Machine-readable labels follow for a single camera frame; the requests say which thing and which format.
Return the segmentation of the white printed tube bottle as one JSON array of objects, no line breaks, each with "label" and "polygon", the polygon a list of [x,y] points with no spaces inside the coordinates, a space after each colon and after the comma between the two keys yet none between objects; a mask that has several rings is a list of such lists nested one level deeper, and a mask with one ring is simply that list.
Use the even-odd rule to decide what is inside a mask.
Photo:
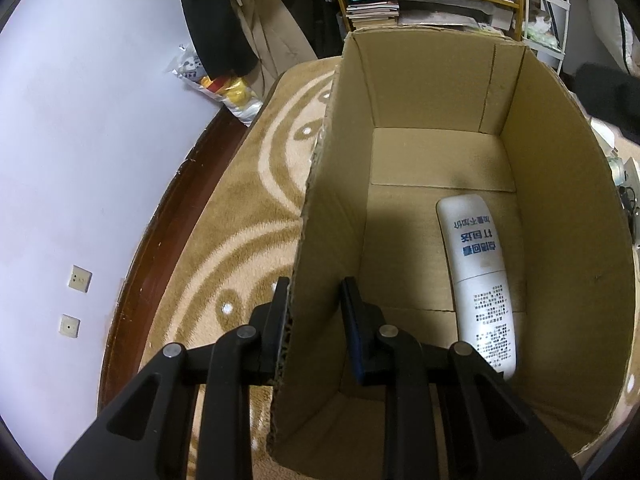
[{"label": "white printed tube bottle", "polygon": [[445,197],[436,205],[446,250],[458,338],[504,378],[518,364],[506,264],[494,219],[476,194]]}]

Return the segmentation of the brown cardboard box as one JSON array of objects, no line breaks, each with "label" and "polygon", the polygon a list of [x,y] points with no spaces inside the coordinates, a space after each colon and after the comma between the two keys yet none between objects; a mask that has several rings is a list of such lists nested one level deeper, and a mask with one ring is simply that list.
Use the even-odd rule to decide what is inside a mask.
[{"label": "brown cardboard box", "polygon": [[345,41],[268,448],[315,479],[577,479],[639,356],[639,258],[590,125],[524,44]]}]

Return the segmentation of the beige patterned plush blanket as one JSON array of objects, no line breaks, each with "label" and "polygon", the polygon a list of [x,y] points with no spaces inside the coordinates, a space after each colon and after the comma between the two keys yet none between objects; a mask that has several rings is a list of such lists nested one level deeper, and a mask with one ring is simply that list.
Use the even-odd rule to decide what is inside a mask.
[{"label": "beige patterned plush blanket", "polygon": [[312,152],[338,58],[303,63],[273,86],[216,184],[172,272],[144,346],[211,344],[244,325],[292,272]]}]

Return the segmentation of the snack bag on floor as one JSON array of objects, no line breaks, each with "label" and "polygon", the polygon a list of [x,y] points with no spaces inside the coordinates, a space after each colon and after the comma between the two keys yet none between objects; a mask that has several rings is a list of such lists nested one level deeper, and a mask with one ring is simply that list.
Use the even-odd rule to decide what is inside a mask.
[{"label": "snack bag on floor", "polygon": [[210,78],[192,44],[179,47],[170,71],[187,86],[222,104],[244,126],[249,127],[262,108],[262,101],[241,77]]}]

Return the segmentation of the stack of books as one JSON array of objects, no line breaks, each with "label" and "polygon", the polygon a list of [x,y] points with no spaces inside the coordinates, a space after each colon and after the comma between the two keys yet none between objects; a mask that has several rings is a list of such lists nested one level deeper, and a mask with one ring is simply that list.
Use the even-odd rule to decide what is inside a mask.
[{"label": "stack of books", "polygon": [[432,26],[502,34],[511,29],[514,14],[508,6],[484,0],[380,0],[346,6],[353,28]]}]

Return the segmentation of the white rolling cart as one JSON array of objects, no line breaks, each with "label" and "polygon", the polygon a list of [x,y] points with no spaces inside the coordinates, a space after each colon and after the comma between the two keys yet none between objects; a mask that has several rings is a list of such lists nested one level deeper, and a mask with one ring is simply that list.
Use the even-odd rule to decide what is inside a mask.
[{"label": "white rolling cart", "polygon": [[570,0],[524,0],[523,40],[557,74],[566,55]]}]

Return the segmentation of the black hanging coat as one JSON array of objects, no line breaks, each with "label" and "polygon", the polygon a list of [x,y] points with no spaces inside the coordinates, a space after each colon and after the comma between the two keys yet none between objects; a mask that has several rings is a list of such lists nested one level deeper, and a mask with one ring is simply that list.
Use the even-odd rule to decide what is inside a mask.
[{"label": "black hanging coat", "polygon": [[209,77],[246,76],[258,63],[231,0],[180,0],[195,52]]}]

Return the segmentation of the lower wall socket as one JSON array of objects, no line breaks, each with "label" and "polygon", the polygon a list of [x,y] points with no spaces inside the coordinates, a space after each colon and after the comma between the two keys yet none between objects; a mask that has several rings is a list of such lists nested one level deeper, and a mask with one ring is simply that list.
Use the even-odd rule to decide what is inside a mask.
[{"label": "lower wall socket", "polygon": [[79,334],[80,319],[73,316],[62,314],[58,333],[68,338],[77,338]]}]

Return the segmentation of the wall socket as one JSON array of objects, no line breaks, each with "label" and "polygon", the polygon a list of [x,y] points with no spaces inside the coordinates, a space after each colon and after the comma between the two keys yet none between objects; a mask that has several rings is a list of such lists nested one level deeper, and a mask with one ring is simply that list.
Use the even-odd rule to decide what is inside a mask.
[{"label": "wall socket", "polygon": [[80,319],[73,316],[62,314],[58,333],[68,338],[77,338],[79,334]]},{"label": "wall socket", "polygon": [[72,266],[72,272],[70,272],[70,279],[68,280],[67,286],[85,294],[88,292],[91,279],[92,273],[90,271],[80,266]]}]

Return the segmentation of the upper wall socket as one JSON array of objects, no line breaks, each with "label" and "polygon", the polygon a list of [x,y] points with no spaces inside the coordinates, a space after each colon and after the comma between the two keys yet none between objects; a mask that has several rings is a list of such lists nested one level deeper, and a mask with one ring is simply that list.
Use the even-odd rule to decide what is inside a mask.
[{"label": "upper wall socket", "polygon": [[92,273],[90,271],[80,266],[72,266],[72,272],[70,272],[70,279],[68,280],[67,286],[85,294],[88,292],[91,279]]}]

